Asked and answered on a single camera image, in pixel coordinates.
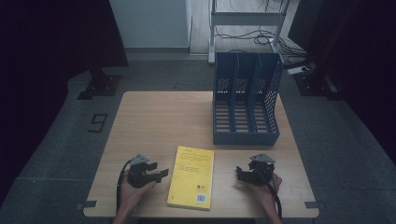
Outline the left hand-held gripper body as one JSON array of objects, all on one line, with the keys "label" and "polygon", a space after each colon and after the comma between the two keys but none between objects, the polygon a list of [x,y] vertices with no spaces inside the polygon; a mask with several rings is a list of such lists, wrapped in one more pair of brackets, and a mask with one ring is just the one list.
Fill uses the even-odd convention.
[{"label": "left hand-held gripper body", "polygon": [[128,183],[134,188],[142,188],[147,183],[155,181],[156,174],[150,174],[147,171],[149,158],[138,153],[130,162],[130,170],[127,175]]}]

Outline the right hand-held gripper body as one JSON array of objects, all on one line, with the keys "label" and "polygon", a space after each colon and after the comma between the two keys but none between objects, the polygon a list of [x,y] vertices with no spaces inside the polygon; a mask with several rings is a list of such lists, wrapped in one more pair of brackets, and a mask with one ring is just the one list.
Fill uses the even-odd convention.
[{"label": "right hand-held gripper body", "polygon": [[273,179],[276,161],[265,154],[254,155],[250,159],[247,182],[256,186],[269,184]]}]

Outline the yellow book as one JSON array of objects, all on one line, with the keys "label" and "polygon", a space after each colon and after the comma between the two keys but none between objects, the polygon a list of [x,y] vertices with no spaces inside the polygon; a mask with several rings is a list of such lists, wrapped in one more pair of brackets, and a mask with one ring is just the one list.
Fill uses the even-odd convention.
[{"label": "yellow book", "polygon": [[209,210],[214,159],[213,150],[179,146],[167,203],[176,207]]}]

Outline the blue mesh file holder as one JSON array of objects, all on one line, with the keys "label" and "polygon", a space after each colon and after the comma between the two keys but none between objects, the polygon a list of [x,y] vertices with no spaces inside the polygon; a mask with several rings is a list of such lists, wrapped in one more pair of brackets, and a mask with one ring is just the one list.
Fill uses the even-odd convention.
[{"label": "blue mesh file holder", "polygon": [[213,84],[213,142],[272,146],[279,137],[276,99],[283,71],[278,53],[219,52]]}]

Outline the person's right hand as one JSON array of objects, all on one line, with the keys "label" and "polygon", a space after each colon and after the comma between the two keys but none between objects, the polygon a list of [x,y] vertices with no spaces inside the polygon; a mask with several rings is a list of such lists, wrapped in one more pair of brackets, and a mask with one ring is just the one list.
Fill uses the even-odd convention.
[{"label": "person's right hand", "polygon": [[[282,178],[277,174],[273,174],[273,180],[271,181],[271,186],[279,189],[282,183]],[[255,186],[248,184],[248,187],[253,191],[256,199],[262,205],[265,212],[276,211],[276,199],[274,198],[271,190],[265,186]]]}]

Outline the person's left hand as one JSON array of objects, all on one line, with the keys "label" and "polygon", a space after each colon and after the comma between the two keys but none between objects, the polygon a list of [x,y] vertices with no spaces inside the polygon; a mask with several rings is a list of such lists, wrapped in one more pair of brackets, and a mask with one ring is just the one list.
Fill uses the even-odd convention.
[{"label": "person's left hand", "polygon": [[120,184],[120,207],[118,213],[129,217],[144,196],[155,186],[156,182],[153,181],[142,188],[134,188],[128,183],[127,171],[125,171]]}]

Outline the black stand base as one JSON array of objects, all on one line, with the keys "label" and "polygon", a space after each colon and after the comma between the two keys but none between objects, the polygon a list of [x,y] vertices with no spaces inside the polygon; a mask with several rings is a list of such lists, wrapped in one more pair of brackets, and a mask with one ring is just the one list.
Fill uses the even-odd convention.
[{"label": "black stand base", "polygon": [[85,91],[82,91],[79,100],[91,100],[94,96],[114,96],[120,85],[120,75],[106,75],[101,67],[89,70],[92,79]]},{"label": "black stand base", "polygon": [[302,96],[326,97],[330,101],[343,100],[341,91],[329,76],[322,77],[313,72],[305,72],[293,77]]}]

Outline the white power strip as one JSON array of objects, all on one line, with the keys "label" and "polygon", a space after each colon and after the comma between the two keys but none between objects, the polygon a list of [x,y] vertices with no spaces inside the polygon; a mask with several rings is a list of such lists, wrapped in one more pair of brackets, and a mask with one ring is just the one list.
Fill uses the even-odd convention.
[{"label": "white power strip", "polygon": [[288,69],[287,73],[288,73],[288,75],[292,76],[292,75],[300,74],[300,73],[307,72],[307,71],[309,71],[308,67],[299,66],[299,67]]}]

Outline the white cabinet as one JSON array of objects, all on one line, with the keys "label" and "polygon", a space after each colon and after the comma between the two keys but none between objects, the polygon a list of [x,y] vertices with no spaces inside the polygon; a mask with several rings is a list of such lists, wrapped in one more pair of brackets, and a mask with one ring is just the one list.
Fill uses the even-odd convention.
[{"label": "white cabinet", "polygon": [[191,45],[191,0],[109,0],[126,49]]}]

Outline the dark curtain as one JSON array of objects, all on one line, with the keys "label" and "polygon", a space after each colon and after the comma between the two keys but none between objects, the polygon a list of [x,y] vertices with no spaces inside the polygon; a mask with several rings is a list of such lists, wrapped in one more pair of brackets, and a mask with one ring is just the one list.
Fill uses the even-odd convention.
[{"label": "dark curtain", "polygon": [[299,0],[288,37],[396,164],[396,0]]},{"label": "dark curtain", "polygon": [[0,205],[70,78],[128,61],[109,0],[0,0]]}]

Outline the white desk frame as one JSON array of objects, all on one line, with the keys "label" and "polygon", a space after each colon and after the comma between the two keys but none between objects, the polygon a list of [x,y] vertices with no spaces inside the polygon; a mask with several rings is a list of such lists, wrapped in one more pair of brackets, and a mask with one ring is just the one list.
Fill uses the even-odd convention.
[{"label": "white desk frame", "polygon": [[219,26],[272,26],[276,28],[274,37],[270,39],[273,53],[279,53],[278,41],[287,16],[290,0],[284,0],[279,12],[217,12],[217,0],[209,0],[208,63],[215,63],[215,28]]}]

